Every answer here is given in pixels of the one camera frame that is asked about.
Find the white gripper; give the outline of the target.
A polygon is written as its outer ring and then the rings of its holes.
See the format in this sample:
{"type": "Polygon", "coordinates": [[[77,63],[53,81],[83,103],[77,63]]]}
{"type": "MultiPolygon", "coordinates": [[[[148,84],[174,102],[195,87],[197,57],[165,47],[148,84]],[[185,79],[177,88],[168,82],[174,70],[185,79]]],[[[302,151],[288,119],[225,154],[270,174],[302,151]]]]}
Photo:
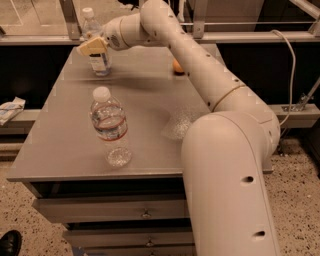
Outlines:
{"type": "Polygon", "coordinates": [[[76,48],[77,53],[82,56],[106,53],[108,44],[114,50],[122,50],[124,41],[120,31],[121,21],[122,18],[118,17],[103,26],[103,35],[108,43],[102,37],[93,37],[79,45],[76,48]]]}

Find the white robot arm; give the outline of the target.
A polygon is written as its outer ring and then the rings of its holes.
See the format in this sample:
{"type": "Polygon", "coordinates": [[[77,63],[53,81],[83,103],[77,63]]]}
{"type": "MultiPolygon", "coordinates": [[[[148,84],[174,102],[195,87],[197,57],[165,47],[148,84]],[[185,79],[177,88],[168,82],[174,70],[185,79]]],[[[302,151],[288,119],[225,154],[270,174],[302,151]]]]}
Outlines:
{"type": "Polygon", "coordinates": [[[105,25],[81,55],[167,47],[210,112],[183,139],[183,181],[197,256],[281,256],[263,179],[280,138],[277,116],[248,86],[183,31],[164,0],[105,25]]]}

